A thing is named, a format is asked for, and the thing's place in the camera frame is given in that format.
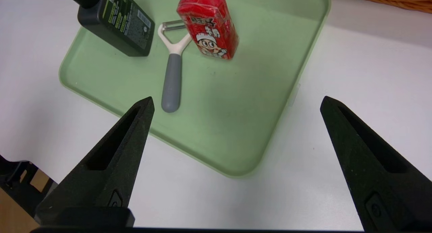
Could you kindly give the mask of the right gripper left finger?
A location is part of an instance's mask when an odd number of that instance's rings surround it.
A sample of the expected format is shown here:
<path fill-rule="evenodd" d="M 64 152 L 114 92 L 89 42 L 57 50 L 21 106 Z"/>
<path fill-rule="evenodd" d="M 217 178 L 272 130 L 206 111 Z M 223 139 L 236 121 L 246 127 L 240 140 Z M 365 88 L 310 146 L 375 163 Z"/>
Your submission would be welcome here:
<path fill-rule="evenodd" d="M 136 102 L 38 205 L 41 226 L 132 227 L 128 208 L 155 107 Z"/>

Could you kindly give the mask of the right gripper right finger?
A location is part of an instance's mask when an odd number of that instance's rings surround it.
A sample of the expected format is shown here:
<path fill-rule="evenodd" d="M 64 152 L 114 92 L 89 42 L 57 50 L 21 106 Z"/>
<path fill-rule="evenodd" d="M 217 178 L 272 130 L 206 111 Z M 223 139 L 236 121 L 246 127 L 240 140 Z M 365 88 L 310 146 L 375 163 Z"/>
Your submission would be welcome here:
<path fill-rule="evenodd" d="M 432 183 L 342 102 L 320 106 L 366 232 L 430 232 Z"/>

